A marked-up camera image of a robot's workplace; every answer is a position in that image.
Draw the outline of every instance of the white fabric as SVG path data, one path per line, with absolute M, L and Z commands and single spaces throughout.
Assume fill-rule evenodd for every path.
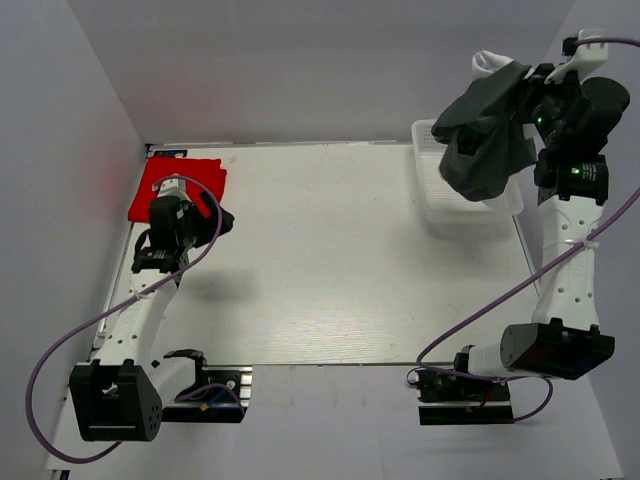
M 498 55 L 488 50 L 481 50 L 471 59 L 471 76 L 474 80 L 488 77 L 511 62 L 513 62 L 513 58 Z

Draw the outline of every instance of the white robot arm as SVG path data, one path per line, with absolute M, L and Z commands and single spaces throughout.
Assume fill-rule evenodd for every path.
M 545 143 L 535 169 L 545 265 L 598 227 L 608 197 L 609 173 L 600 150 L 629 104 L 629 94 L 610 79 L 582 82 L 606 61 L 606 44 L 574 46 L 603 34 L 582 30 L 566 39 L 563 50 L 571 59 L 555 68 L 540 65 L 523 95 L 523 123 L 532 122 Z M 468 373 L 575 379 L 613 354 L 614 339 L 599 333 L 594 302 L 598 245 L 586 243 L 542 277 L 530 324 L 509 326 L 499 343 L 466 349 Z
M 206 194 L 201 198 L 212 212 L 208 218 L 190 201 L 183 180 L 163 182 L 150 205 L 150 229 L 136 243 L 130 295 L 140 296 L 138 292 L 175 276 L 187 264 L 191 248 L 211 241 L 217 210 Z M 233 216 L 221 212 L 224 234 L 232 228 Z M 161 359 L 151 355 L 164 311 L 179 284 L 177 276 L 122 310 L 90 362 L 73 369 L 69 387 L 84 440 L 153 440 L 163 408 L 181 392 L 203 386 L 202 352 L 178 350 Z

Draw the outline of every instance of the white wall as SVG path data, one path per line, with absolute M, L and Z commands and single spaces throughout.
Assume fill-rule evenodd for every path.
M 70 0 L 147 142 L 409 139 L 573 0 Z
M 64 0 L 2 2 L 0 65 L 0 464 L 4 478 L 31 479 L 45 452 L 26 425 L 27 378 L 46 347 L 101 310 L 144 146 Z M 49 437 L 83 340 L 36 388 Z
M 546 61 L 560 60 L 562 38 L 581 28 L 604 27 L 611 35 L 638 38 L 640 5 L 632 0 L 579 0 L 560 28 Z M 610 199 L 605 217 L 617 209 L 640 185 L 640 50 L 613 45 L 610 60 L 596 73 L 622 83 L 631 93 L 631 106 L 609 136 L 604 153 L 611 172 Z M 540 262 L 541 236 L 536 193 L 530 172 L 521 175 L 527 210 L 521 215 L 532 255 Z M 601 329 L 616 338 L 613 358 L 596 369 L 591 383 L 600 403 L 625 478 L 640 479 L 637 435 L 640 417 L 637 399 L 640 301 L 637 290 L 640 267 L 640 205 L 632 208 L 600 239 L 596 255 L 596 305 Z

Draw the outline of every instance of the purple cable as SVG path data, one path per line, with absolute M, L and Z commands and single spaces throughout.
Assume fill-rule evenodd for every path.
M 625 37 L 593 37 L 578 40 L 576 47 L 580 45 L 590 45 L 592 43 L 619 43 L 622 45 L 631 45 L 632 47 L 640 47 L 640 40 Z
M 592 43 L 619 43 L 619 44 L 624 44 L 624 45 L 632 45 L 634 47 L 639 47 L 640 48 L 640 40 L 634 40 L 632 38 L 623 38 L 623 37 L 586 38 L 584 40 L 578 40 L 576 42 L 576 46 L 589 45 L 589 44 L 592 44 Z M 640 198 L 640 188 L 638 188 L 633 193 L 633 195 L 631 195 L 629 197 L 629 199 L 618 210 L 616 210 L 613 213 L 613 215 L 611 215 L 611 217 L 609 217 L 609 219 L 607 219 L 598 228 L 592 230 L 591 233 L 589 233 L 587 235 L 585 240 L 586 241 L 592 241 L 593 239 L 598 237 L 601 233 L 604 233 L 611 225 L 613 225 L 615 222 L 617 222 L 618 219 L 622 215 L 624 215 L 624 213 L 627 210 L 629 210 L 629 208 L 631 208 L 631 206 L 638 200 L 638 198 Z M 462 377 L 462 378 L 469 378 L 469 379 L 473 379 L 473 380 L 485 380 L 485 381 L 490 381 L 490 382 L 514 381 L 514 380 L 521 380 L 523 378 L 530 378 L 530 377 L 513 377 L 513 378 L 509 378 L 509 379 L 501 379 L 501 378 L 498 378 L 498 377 L 472 375 L 472 374 L 465 373 L 465 372 L 456 372 L 454 370 L 449 370 L 447 368 L 440 368 L 440 367 L 435 367 L 435 366 L 432 366 L 432 365 L 428 365 L 428 364 L 423 362 L 423 359 L 424 359 L 425 356 L 427 356 L 427 354 L 429 352 L 431 352 L 434 348 L 436 348 L 438 345 L 440 345 L 446 339 L 448 339 L 449 337 L 455 335 L 456 333 L 458 333 L 463 328 L 471 325 L 473 322 L 475 322 L 479 318 L 483 317 L 484 315 L 489 313 L 491 310 L 493 310 L 497 306 L 503 304 L 504 302 L 509 300 L 514 295 L 520 293 L 522 290 L 527 288 L 529 285 L 532 285 L 534 282 L 536 282 L 537 280 L 542 278 L 545 274 L 549 273 L 551 270 L 556 268 L 561 263 L 564 263 L 565 261 L 567 261 L 569 258 L 571 258 L 576 253 L 582 251 L 584 248 L 585 248 L 585 243 L 584 242 L 576 242 L 569 250 L 567 250 L 562 255 L 558 256 L 557 258 L 555 258 L 554 260 L 549 262 L 547 265 L 542 267 L 536 273 L 531 275 L 528 279 L 526 279 L 523 282 L 521 282 L 520 284 L 516 285 L 515 287 L 513 287 L 511 290 L 509 290 L 507 293 L 505 293 L 501 297 L 495 299 L 493 302 L 491 302 L 488 305 L 486 305 L 485 307 L 481 308 L 480 310 L 478 310 L 476 313 L 474 313 L 473 315 L 471 315 L 467 319 L 463 320 L 462 322 L 458 323 L 457 325 L 453 326 L 452 328 L 450 328 L 449 330 L 444 332 L 442 335 L 440 335 L 438 338 L 436 338 L 433 342 L 431 342 L 424 350 L 422 350 L 422 352 L 420 352 L 420 354 L 418 355 L 418 358 L 416 359 L 416 363 L 418 364 L 418 366 L 424 368 L 425 370 L 430 370 L 432 372 L 438 372 L 438 373 L 441 373 L 441 374 L 444 374 L 444 375 L 456 376 L 456 377 Z M 540 411 L 542 411 L 542 409 L 547 406 L 547 404 L 551 400 L 551 396 L 553 395 L 553 385 L 548 379 L 543 378 L 543 380 L 545 380 L 547 382 L 547 385 L 549 386 L 549 391 L 547 393 L 547 397 L 545 398 L 543 403 L 538 408 L 536 408 L 534 411 L 532 411 L 531 413 L 528 413 L 526 415 L 523 415 L 521 417 L 516 418 L 515 421 L 522 421 L 522 420 L 526 420 L 528 418 L 531 418 L 534 415 L 536 415 L 537 413 L 539 413 Z
M 240 407 L 240 411 L 242 411 L 242 415 L 244 415 L 246 413 L 246 409 L 244 408 L 244 405 L 242 405 L 242 402 L 240 401 L 238 396 L 235 394 L 235 392 L 233 390 L 231 390 L 229 387 L 227 387 L 226 385 L 222 384 L 222 383 L 210 383 L 210 384 L 205 385 L 203 387 L 196 388 L 193 392 L 189 392 L 189 393 L 187 393 L 185 395 L 180 395 L 179 397 L 176 397 L 176 402 L 182 402 L 183 400 L 189 400 L 190 398 L 196 396 L 197 394 L 202 393 L 202 392 L 206 392 L 207 390 L 211 390 L 212 388 L 221 388 L 222 390 L 227 392 L 229 395 L 231 395 L 231 398 L 233 398 L 233 401 L 236 402 L 238 404 L 238 406 Z
M 138 292 L 138 296 L 127 298 L 126 300 L 122 301 L 118 305 L 111 307 L 105 312 L 102 312 L 101 314 L 93 317 L 91 320 L 87 320 L 85 323 L 78 325 L 76 328 L 74 328 L 73 330 L 71 330 L 64 336 L 62 336 L 53 345 L 51 345 L 46 352 L 44 352 L 40 360 L 38 360 L 38 362 L 36 363 L 36 366 L 33 368 L 33 372 L 31 372 L 31 376 L 29 377 L 29 382 L 27 383 L 27 392 L 26 392 L 25 401 L 24 401 L 25 411 L 27 414 L 27 423 L 29 424 L 29 428 L 31 429 L 31 432 L 33 433 L 33 435 L 36 437 L 36 440 L 38 440 L 40 445 L 42 445 L 47 452 L 49 452 L 51 455 L 59 458 L 64 462 L 75 463 L 75 464 L 86 464 L 86 463 L 95 462 L 96 460 L 99 460 L 105 457 L 106 455 L 108 455 L 109 453 L 111 453 L 115 448 L 117 448 L 120 445 L 121 442 L 116 442 L 106 450 L 96 455 L 93 455 L 91 457 L 73 457 L 71 455 L 67 455 L 66 453 L 58 450 L 56 447 L 53 446 L 51 442 L 49 442 L 49 440 L 45 438 L 44 434 L 38 427 L 35 415 L 33 413 L 33 388 L 38 378 L 38 374 L 40 373 L 40 370 L 42 370 L 42 367 L 44 366 L 45 362 L 49 359 L 49 357 L 53 354 L 53 352 L 55 352 L 58 348 L 60 348 L 60 346 L 63 343 L 65 343 L 74 335 L 77 335 L 78 333 L 89 328 L 90 326 L 95 325 L 103 318 L 106 318 L 109 315 L 113 315 L 114 313 L 122 309 L 130 307 L 131 305 L 136 303 L 140 299 L 140 297 L 142 297 L 143 295 L 147 295 L 148 293 L 151 293 L 153 290 L 156 290 L 157 288 L 161 287 L 165 283 L 172 281 L 173 279 L 179 277 L 190 268 L 196 266 L 196 264 L 200 263 L 200 261 L 207 256 L 207 254 L 213 247 L 213 244 L 216 242 L 216 240 L 220 236 L 220 230 L 222 229 L 222 209 L 220 208 L 220 204 L 218 203 L 218 200 L 216 199 L 215 195 L 213 195 L 211 190 L 209 190 L 202 183 L 182 175 L 169 175 L 168 177 L 161 178 L 154 185 L 160 185 L 165 180 L 171 180 L 171 179 L 185 180 L 187 182 L 193 183 L 194 185 L 197 185 L 211 197 L 214 205 L 216 206 L 216 210 L 218 213 L 218 224 L 216 225 L 216 231 L 213 234 L 213 238 L 211 239 L 209 244 L 205 247 L 204 251 L 200 255 L 198 255 L 198 257 L 195 260 L 193 260 L 192 262 L 189 262 L 189 264 L 185 265 L 181 269 L 175 271 L 171 275 L 164 277 L 162 280 L 158 280 L 156 283 L 149 285 L 147 288 Z

